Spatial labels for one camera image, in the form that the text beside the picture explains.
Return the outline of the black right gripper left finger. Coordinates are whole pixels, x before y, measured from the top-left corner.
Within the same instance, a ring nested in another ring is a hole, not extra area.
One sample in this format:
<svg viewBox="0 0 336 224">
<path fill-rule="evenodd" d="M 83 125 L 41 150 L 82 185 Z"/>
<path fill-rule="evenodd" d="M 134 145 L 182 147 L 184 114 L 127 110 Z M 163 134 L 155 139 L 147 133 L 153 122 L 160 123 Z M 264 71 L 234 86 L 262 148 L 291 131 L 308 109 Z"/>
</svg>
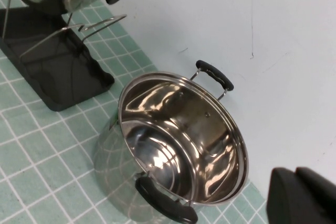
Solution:
<svg viewBox="0 0 336 224">
<path fill-rule="evenodd" d="M 269 223 L 334 223 L 315 201 L 296 170 L 271 172 L 266 212 Z"/>
</svg>

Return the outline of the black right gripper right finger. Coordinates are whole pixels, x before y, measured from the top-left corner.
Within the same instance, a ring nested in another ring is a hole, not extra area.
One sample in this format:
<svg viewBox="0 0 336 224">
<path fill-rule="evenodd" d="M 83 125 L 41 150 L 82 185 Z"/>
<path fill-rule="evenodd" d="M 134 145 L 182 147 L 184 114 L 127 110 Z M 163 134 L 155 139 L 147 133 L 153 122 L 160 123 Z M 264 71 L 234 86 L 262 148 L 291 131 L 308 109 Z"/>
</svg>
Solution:
<svg viewBox="0 0 336 224">
<path fill-rule="evenodd" d="M 307 167 L 296 168 L 296 175 L 307 186 L 327 217 L 335 223 L 335 184 Z"/>
</svg>

